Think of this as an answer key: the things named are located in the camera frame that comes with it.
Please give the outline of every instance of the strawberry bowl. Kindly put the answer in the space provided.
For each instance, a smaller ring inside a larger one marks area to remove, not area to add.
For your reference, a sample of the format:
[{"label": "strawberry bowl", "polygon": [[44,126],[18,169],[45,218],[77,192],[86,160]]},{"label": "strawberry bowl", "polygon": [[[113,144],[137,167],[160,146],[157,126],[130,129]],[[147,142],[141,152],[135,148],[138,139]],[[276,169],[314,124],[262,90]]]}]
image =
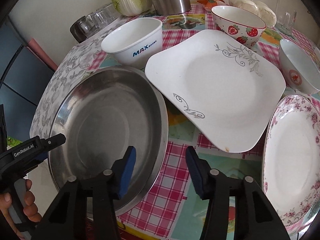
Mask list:
[{"label": "strawberry bowl", "polygon": [[247,48],[254,46],[264,30],[265,22],[257,15],[233,6],[212,8],[214,28],[222,31]]}]

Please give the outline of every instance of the orange toy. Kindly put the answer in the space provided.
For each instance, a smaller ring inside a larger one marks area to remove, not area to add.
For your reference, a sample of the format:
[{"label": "orange toy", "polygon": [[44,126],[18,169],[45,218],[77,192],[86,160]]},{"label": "orange toy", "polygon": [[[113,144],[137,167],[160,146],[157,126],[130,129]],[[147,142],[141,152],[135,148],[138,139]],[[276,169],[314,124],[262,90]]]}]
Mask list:
[{"label": "orange toy", "polygon": [[204,9],[208,12],[211,12],[212,7],[217,5],[224,5],[224,0],[197,0],[198,3],[201,3]]}]

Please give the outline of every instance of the gray vine pattern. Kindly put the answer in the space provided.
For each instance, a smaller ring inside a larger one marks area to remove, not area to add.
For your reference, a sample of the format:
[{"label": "gray vine pattern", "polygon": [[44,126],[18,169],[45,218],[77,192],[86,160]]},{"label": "gray vine pattern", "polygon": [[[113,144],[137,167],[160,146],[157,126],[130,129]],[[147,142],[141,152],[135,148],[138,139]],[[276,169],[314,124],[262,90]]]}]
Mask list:
[{"label": "gray vine pattern", "polygon": [[187,114],[193,115],[194,118],[200,118],[203,119],[204,118],[204,114],[199,112],[199,111],[195,111],[189,108],[187,102],[180,96],[178,96],[177,94],[173,94],[173,96],[181,103],[183,103],[183,107],[184,107],[184,112],[186,112]]},{"label": "gray vine pattern", "polygon": [[263,76],[263,74],[259,72],[259,60],[252,50],[242,45],[240,45],[240,48],[237,48],[232,46],[230,43],[228,44],[230,47],[227,46],[227,49],[220,49],[219,45],[216,44],[216,51],[222,51],[224,56],[234,58],[235,61],[242,67],[246,65],[244,60],[247,61],[248,65],[251,66],[250,72],[254,71],[259,77]]},{"label": "gray vine pattern", "polygon": [[47,85],[33,117],[30,138],[40,136],[48,138],[54,116],[68,93],[83,79],[87,68],[101,52],[102,40],[113,30],[123,25],[127,18],[100,36],[92,36],[74,46],[66,55]]}]

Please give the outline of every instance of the bowl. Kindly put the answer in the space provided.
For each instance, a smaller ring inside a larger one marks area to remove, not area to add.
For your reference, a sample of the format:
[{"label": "bowl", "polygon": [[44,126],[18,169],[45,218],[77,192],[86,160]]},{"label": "bowl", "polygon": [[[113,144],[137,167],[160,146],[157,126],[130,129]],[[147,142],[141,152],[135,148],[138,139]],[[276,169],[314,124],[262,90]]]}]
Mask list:
[{"label": "bowl", "polygon": [[303,49],[292,41],[280,40],[279,60],[287,84],[304,94],[320,91],[320,73]]},{"label": "bowl", "polygon": [[[110,169],[128,146],[136,148],[128,192],[114,200],[120,216],[144,198],[160,172],[168,141],[167,109],[161,93],[142,71],[111,66],[82,80],[66,96],[50,130],[52,136],[58,133],[67,141],[48,155],[58,190],[68,177],[93,178]],[[92,208],[88,198],[89,218],[93,218]]]},{"label": "bowl", "polygon": [[139,18],[127,22],[105,37],[101,48],[122,65],[143,69],[162,50],[162,21]]},{"label": "bowl", "polygon": [[258,42],[266,29],[260,17],[241,8],[220,5],[211,11],[215,29],[228,34],[249,49]]}]

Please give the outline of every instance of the cup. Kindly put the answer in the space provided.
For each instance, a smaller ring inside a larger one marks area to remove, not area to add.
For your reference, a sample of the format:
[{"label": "cup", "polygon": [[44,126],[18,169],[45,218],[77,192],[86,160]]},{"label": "cup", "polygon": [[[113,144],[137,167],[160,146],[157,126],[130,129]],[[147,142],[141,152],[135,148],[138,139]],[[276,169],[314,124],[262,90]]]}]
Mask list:
[{"label": "cup", "polygon": [[296,21],[297,12],[294,10],[288,10],[281,5],[280,0],[277,0],[276,16],[277,22],[275,27],[284,34],[291,35],[294,22]]},{"label": "cup", "polygon": [[120,17],[120,13],[116,11],[112,3],[106,4],[99,8],[96,12],[90,14],[94,19],[95,25],[99,29],[103,29],[107,25],[114,22]]},{"label": "cup", "polygon": [[82,17],[81,20],[78,22],[78,25],[80,29],[84,32],[84,34],[87,36],[87,38],[91,37],[93,34],[97,32],[97,27],[91,15]]},{"label": "cup", "polygon": [[143,69],[162,50],[162,21],[138,18],[127,22],[105,37],[101,48],[122,65]]}]

